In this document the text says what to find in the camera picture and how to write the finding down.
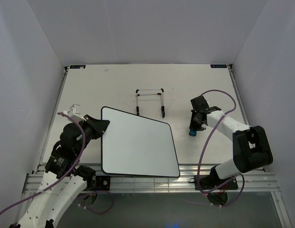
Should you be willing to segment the blue bone-shaped whiteboard eraser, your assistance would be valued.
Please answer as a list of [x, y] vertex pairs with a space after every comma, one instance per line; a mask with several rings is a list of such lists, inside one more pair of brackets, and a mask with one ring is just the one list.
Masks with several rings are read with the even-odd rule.
[[195, 130], [190, 130], [189, 135], [195, 137], [197, 135], [197, 131]]

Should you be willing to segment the white whiteboard black frame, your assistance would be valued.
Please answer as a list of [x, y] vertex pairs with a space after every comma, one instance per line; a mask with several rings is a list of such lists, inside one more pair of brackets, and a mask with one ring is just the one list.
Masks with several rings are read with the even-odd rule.
[[110, 123], [101, 138], [101, 169], [106, 174], [177, 178], [180, 169], [168, 123], [102, 107]]

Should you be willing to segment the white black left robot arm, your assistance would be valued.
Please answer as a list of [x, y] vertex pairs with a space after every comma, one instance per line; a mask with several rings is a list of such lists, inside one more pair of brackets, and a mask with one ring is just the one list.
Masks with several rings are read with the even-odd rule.
[[12, 228], [54, 228], [67, 208], [84, 190], [100, 190], [96, 171], [81, 165], [80, 158], [91, 140], [103, 136], [110, 121], [85, 115], [72, 117], [63, 128], [59, 141], [53, 146], [37, 193], [29, 197], [31, 204]]

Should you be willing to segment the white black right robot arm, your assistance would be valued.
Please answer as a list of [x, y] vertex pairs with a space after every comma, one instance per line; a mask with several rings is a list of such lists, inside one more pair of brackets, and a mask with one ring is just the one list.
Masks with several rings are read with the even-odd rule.
[[222, 188], [227, 179], [273, 163], [273, 155], [261, 126], [249, 126], [227, 116], [219, 107], [210, 107], [204, 96], [191, 99], [190, 135], [212, 127], [232, 141], [232, 158], [211, 168], [210, 184]]

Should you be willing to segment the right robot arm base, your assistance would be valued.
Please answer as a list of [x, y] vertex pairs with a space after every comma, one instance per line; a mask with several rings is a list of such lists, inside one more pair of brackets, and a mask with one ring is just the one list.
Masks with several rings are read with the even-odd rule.
[[[228, 179], [219, 179], [218, 182], [214, 182], [209, 175], [201, 175], [200, 176], [200, 188], [203, 191], [211, 190], [220, 184], [224, 183]], [[237, 190], [238, 189], [238, 183], [236, 180], [232, 180], [225, 185], [222, 185], [220, 188], [216, 189], [215, 191], [211, 193], [206, 193], [207, 199], [210, 203], [223, 206], [226, 205], [228, 202], [228, 190]]]

